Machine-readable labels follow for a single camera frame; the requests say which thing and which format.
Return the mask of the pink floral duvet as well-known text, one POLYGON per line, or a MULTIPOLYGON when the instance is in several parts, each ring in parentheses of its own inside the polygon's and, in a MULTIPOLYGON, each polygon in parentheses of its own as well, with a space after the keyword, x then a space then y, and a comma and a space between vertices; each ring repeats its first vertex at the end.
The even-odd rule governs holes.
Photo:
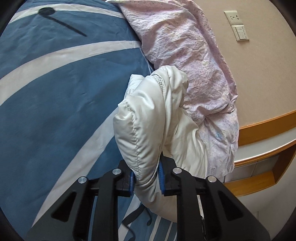
POLYGON ((184 109, 208 151, 208 174, 234 169, 239 121, 237 86, 203 10, 194 1, 116 1, 155 69, 175 66, 189 86, 184 109))

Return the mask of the blue white striped bedsheet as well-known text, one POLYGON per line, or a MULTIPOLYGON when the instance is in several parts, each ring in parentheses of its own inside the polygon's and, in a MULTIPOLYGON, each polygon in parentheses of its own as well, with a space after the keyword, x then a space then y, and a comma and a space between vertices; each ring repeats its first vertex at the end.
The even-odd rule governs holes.
POLYGON ((112 119, 130 76, 151 73, 114 4, 1 1, 1 240, 118 166, 112 119))

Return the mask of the wooden headboard shelf frame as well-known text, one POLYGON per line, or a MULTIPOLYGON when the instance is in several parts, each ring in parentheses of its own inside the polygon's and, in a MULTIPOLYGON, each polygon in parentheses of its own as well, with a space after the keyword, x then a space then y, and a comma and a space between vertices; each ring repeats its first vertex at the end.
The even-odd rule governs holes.
POLYGON ((278 155, 271 170, 226 182, 235 196, 245 196, 276 185, 295 157, 295 111, 276 116, 239 130, 235 167, 241 168, 278 155))

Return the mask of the white wall switch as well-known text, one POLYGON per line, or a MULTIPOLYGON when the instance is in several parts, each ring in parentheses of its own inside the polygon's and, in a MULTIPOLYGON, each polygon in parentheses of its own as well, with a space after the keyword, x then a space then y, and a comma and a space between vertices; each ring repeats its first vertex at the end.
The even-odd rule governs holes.
POLYGON ((249 41, 244 25, 231 26, 237 42, 249 41))

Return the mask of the white wall socket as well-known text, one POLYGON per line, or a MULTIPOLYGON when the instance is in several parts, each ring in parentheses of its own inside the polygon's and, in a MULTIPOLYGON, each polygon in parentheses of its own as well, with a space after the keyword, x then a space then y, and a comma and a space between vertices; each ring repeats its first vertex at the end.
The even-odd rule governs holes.
POLYGON ((236 10, 233 11, 224 11, 224 14, 229 21, 229 24, 232 25, 241 25, 242 21, 240 19, 240 16, 236 10))

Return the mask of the cream puffer jacket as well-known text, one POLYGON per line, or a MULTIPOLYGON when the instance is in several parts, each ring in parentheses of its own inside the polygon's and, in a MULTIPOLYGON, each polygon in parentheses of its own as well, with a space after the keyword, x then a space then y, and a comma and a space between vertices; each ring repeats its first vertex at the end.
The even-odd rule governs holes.
POLYGON ((135 174, 135 194, 151 212, 177 221, 177 199, 165 197, 159 185, 161 155, 191 175, 204 178, 208 168, 206 145, 199 128, 183 109, 187 75, 162 66, 151 75, 133 74, 113 118, 120 153, 135 174))

